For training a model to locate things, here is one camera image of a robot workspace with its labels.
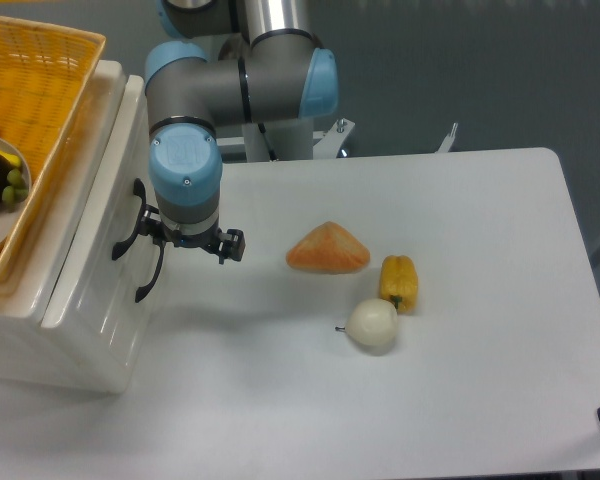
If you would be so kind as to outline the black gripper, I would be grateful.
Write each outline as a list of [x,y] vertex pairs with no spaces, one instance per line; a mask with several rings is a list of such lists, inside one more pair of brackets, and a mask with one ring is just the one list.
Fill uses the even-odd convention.
[[218,257],[220,265],[226,260],[240,262],[245,251],[244,232],[238,229],[218,229],[218,215],[212,215],[194,224],[180,224],[165,216],[159,218],[159,210],[146,205],[138,220],[138,234],[151,237],[152,242],[164,246],[165,240],[176,248],[200,248]]

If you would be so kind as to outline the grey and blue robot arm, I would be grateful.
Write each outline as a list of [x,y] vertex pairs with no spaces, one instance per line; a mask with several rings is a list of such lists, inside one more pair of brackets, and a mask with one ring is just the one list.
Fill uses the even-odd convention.
[[172,35],[145,63],[149,177],[158,246],[238,261],[239,230],[218,227],[219,127],[326,116],[339,100],[334,54],[319,47],[304,1],[159,1]]

